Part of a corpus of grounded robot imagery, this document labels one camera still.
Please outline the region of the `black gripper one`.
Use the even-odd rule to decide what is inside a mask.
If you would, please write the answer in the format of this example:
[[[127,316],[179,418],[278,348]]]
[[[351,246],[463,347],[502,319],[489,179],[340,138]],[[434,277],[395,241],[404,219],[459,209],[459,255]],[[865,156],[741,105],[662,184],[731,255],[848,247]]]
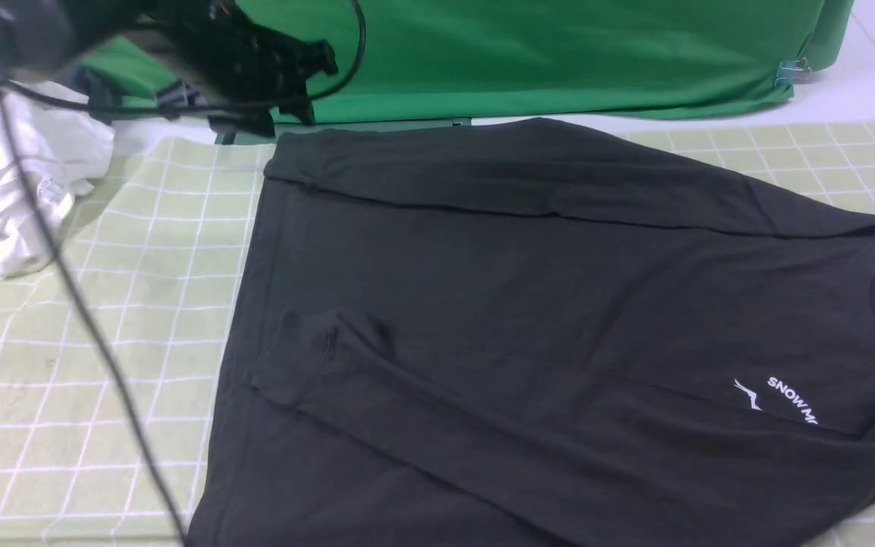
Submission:
[[[205,115],[223,135],[274,138],[275,114],[313,125],[307,84],[338,73],[329,42],[264,27],[233,1],[150,1],[131,42],[175,77],[156,91],[156,110]]]

